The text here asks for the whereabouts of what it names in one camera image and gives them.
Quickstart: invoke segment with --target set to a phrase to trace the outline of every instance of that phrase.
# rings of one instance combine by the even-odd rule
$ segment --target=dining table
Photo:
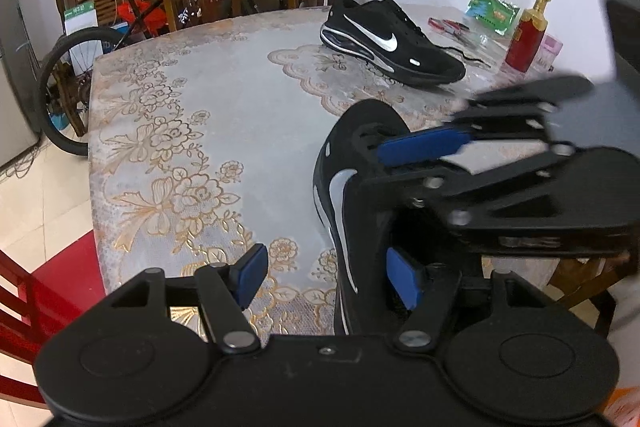
[[[428,19],[452,7],[403,6],[435,44]],[[484,90],[509,86],[466,63],[459,82],[418,90],[323,46],[329,7],[222,20],[99,57],[89,120],[90,194],[107,292],[148,267],[186,277],[234,263],[255,243],[268,275],[244,312],[271,333],[333,333],[337,259],[316,214],[314,163],[338,117],[359,100],[391,105],[411,131],[440,125]],[[542,142],[473,142],[447,159],[479,172],[545,150]],[[538,287],[556,259],[485,258]],[[196,308],[172,319],[203,334]]]

